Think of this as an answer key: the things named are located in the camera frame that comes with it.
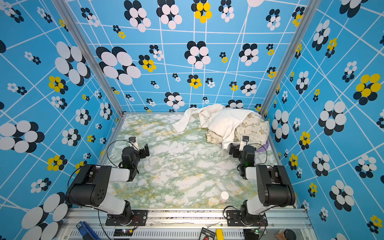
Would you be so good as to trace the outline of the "blue tool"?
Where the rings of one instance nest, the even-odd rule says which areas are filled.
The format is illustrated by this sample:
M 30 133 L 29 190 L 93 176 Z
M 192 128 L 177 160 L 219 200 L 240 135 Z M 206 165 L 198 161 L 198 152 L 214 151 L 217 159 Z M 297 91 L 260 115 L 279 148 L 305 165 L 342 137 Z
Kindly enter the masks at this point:
M 77 224 L 77 229 L 82 235 L 83 240 L 101 240 L 96 232 L 89 226 L 87 222 L 80 221 Z

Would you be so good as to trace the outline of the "aluminium front rail frame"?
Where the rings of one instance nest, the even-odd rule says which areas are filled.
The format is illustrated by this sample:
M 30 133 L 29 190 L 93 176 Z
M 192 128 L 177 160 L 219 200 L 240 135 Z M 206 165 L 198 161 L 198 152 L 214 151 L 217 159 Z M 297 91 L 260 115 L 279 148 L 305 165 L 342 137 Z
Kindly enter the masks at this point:
M 81 240 L 77 230 L 80 221 L 87 222 L 102 240 L 197 240 L 202 228 L 215 232 L 222 229 L 225 240 L 243 240 L 243 229 L 229 227 L 221 209 L 150 209 L 145 226 L 134 230 L 131 237 L 114 237 L 115 229 L 106 226 L 107 216 L 95 210 L 74 209 L 58 232 L 58 240 Z M 261 240 L 274 240 L 283 230 L 293 230 L 298 240 L 317 239 L 308 214 L 303 209 L 274 209 L 267 212 L 268 226 L 254 228 Z

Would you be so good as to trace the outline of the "left green circuit board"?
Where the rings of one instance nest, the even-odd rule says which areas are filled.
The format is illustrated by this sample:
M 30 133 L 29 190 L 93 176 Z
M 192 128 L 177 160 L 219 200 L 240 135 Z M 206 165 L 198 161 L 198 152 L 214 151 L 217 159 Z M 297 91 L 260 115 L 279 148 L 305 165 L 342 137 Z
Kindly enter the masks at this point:
M 132 235 L 132 229 L 115 229 L 114 231 L 114 237 L 131 237 Z

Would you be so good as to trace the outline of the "aluminium corner post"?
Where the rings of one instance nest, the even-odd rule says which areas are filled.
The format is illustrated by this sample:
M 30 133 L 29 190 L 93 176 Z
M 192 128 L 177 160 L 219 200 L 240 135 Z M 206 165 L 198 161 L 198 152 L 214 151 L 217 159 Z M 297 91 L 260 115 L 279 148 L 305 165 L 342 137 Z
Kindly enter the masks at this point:
M 269 106 L 270 106 L 270 104 L 274 98 L 275 91 L 276 91 L 277 87 L 279 86 L 279 84 L 281 83 L 281 81 L 284 77 L 284 74 L 286 73 L 288 67 L 290 66 L 290 64 L 293 60 L 293 57 L 294 57 L 294 52 L 296 51 L 297 47 L 301 43 L 301 40 L 303 39 L 310 23 L 312 22 L 312 19 L 315 15 L 316 10 L 318 9 L 320 3 L 321 3 L 321 0 L 309 1 L 309 4 L 306 7 L 304 17 L 303 17 L 301 23 L 299 24 L 299 26 L 297 27 L 296 32 L 293 35 L 293 38 L 289 44 L 289 47 L 288 47 L 288 49 L 287 49 L 287 51 L 283 57 L 283 60 L 282 60 L 280 66 L 278 68 L 277 76 L 272 81 L 270 89 L 269 89 L 269 91 L 266 95 L 266 98 L 262 104 L 262 110 L 260 112 L 262 117 L 264 116 L 264 114 L 269 109 Z
M 104 73 L 102 72 L 100 66 L 98 65 L 97 60 L 93 56 L 93 52 L 87 44 L 84 34 L 81 32 L 80 28 L 75 22 L 73 15 L 70 13 L 70 8 L 66 5 L 65 1 L 53 0 L 52 2 L 60 16 L 64 19 L 65 24 L 68 26 L 73 39 L 84 54 L 86 61 L 89 63 L 91 70 L 95 74 L 95 78 L 98 80 L 106 96 L 109 98 L 112 106 L 115 108 L 119 117 L 123 117 L 124 111 L 120 103 L 118 102 L 118 99 L 112 93 L 111 86 L 107 81 L 106 77 L 104 76 Z

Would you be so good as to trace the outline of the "black remote with buttons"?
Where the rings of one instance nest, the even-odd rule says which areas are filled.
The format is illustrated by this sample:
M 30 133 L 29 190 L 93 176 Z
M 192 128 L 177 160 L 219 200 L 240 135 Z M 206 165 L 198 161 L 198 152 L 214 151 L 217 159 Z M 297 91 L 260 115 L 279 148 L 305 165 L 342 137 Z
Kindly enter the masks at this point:
M 208 230 L 206 228 L 202 228 L 199 236 L 199 240 L 215 240 L 216 233 Z

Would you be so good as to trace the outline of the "purple cloth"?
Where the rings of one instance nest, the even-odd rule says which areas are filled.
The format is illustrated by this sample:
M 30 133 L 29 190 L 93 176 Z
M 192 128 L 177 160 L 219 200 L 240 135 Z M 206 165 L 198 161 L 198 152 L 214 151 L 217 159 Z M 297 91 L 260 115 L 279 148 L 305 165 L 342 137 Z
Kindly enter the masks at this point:
M 262 152 L 267 151 L 269 148 L 270 148 L 270 141 L 267 140 L 267 142 L 266 142 L 262 147 L 260 147 L 259 149 L 257 149 L 256 152 L 258 152 L 258 153 L 262 153 Z

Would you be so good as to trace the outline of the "black round lid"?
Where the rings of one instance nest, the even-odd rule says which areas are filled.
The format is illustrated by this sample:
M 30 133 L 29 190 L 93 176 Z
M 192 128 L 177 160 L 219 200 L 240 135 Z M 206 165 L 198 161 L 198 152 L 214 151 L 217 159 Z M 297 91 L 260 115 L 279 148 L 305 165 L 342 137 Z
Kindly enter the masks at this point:
M 286 240 L 296 240 L 297 239 L 296 233 L 290 229 L 284 230 L 284 237 Z

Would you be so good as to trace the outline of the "left aluminium corner post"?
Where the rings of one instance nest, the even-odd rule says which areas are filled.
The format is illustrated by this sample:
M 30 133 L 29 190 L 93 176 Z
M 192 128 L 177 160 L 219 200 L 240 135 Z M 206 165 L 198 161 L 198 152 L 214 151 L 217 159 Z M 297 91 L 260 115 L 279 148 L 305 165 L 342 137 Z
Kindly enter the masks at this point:
M 52 2 L 60 16 L 64 19 L 65 24 L 68 26 L 73 39 L 84 54 L 86 61 L 89 63 L 91 70 L 95 74 L 95 78 L 98 80 L 106 96 L 109 98 L 112 106 L 115 108 L 119 117 L 123 117 L 124 111 L 120 103 L 118 102 L 118 99 L 112 93 L 111 86 L 107 81 L 106 77 L 104 76 L 104 73 L 102 72 L 100 66 L 98 65 L 97 60 L 93 56 L 93 52 L 87 44 L 84 34 L 81 32 L 80 28 L 75 22 L 73 15 L 70 13 L 70 8 L 66 5 L 65 1 L 53 0 Z

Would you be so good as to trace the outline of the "small white bottle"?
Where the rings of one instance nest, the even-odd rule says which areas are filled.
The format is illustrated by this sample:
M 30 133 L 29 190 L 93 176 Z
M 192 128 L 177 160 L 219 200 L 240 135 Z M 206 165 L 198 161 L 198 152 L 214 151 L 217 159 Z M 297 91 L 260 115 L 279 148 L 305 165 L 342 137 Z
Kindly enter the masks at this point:
M 226 191 L 221 192 L 221 194 L 220 194 L 220 202 L 224 204 L 228 200 L 229 200 L 229 193 L 226 192 Z

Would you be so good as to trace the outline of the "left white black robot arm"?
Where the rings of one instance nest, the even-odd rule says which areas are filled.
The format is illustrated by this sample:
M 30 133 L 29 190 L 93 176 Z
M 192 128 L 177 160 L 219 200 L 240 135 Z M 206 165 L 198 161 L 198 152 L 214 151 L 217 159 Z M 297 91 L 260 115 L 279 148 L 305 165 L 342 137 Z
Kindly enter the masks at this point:
M 126 183 L 139 173 L 140 151 L 135 146 L 122 151 L 122 162 L 118 167 L 85 165 L 68 185 L 66 201 L 78 207 L 89 207 L 102 211 L 118 225 L 128 225 L 134 219 L 131 204 L 108 193 L 110 183 Z

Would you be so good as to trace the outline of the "right aluminium corner post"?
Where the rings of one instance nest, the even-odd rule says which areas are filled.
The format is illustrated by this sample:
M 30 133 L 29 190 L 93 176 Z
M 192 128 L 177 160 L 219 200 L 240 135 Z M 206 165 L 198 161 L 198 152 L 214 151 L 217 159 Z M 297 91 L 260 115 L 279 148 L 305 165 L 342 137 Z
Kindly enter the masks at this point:
M 304 17 L 303 17 L 301 23 L 299 24 L 299 26 L 297 27 L 296 32 L 293 35 L 293 38 L 289 44 L 289 47 L 288 47 L 288 49 L 287 49 L 287 51 L 283 57 L 283 60 L 282 60 L 280 66 L 278 68 L 277 76 L 272 81 L 270 89 L 269 89 L 269 91 L 266 95 L 266 98 L 262 104 L 262 110 L 260 112 L 262 117 L 264 116 L 264 114 L 269 109 L 269 106 L 270 106 L 270 104 L 274 98 L 275 91 L 276 91 L 277 87 L 279 86 L 279 84 L 281 83 L 281 81 L 284 77 L 284 74 L 286 73 L 288 67 L 290 66 L 290 64 L 293 60 L 293 57 L 294 57 L 294 52 L 296 51 L 297 47 L 301 43 L 301 40 L 303 39 L 310 23 L 312 22 L 312 19 L 315 15 L 316 10 L 318 9 L 320 3 L 321 3 L 321 0 L 309 1 L 309 4 L 306 7 Z

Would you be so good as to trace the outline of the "right green circuit board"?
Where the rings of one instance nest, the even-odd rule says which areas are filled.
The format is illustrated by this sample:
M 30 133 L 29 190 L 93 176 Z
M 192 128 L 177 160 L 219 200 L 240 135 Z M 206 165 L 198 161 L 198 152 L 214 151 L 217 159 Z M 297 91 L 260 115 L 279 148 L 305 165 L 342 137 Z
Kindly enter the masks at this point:
M 258 230 L 246 230 L 243 229 L 245 240 L 259 240 L 260 234 Z

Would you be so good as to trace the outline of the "cream green printed cloth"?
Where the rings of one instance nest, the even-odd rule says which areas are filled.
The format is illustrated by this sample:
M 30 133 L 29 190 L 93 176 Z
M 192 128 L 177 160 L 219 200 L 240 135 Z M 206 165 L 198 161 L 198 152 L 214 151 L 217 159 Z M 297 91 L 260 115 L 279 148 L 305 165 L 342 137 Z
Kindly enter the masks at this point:
M 240 145 L 242 136 L 249 136 L 250 144 L 264 145 L 268 140 L 269 122 L 264 121 L 255 114 L 250 114 L 243 123 L 235 129 L 235 146 Z M 223 138 L 214 132 L 208 130 L 207 142 L 212 144 L 221 144 Z

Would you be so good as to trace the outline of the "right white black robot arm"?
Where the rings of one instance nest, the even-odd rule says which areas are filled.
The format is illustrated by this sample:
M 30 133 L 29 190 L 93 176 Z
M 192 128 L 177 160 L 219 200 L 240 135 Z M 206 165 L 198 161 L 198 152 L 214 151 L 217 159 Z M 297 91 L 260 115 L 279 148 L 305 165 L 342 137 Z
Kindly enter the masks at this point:
M 240 219 L 245 226 L 267 226 L 266 212 L 273 208 L 294 206 L 296 197 L 285 167 L 256 163 L 253 144 L 243 147 L 231 144 L 229 154 L 238 158 L 238 171 L 245 180 L 255 181 L 258 195 L 241 205 Z

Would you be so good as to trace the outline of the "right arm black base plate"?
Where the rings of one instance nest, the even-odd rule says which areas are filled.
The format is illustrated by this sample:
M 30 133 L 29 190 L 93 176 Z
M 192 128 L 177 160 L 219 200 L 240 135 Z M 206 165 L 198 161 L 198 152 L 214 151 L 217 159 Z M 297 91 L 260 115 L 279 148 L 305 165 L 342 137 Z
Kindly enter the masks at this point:
M 248 213 L 242 215 L 238 210 L 225 210 L 223 217 L 229 227 L 261 228 L 268 226 L 266 215 L 249 215 Z

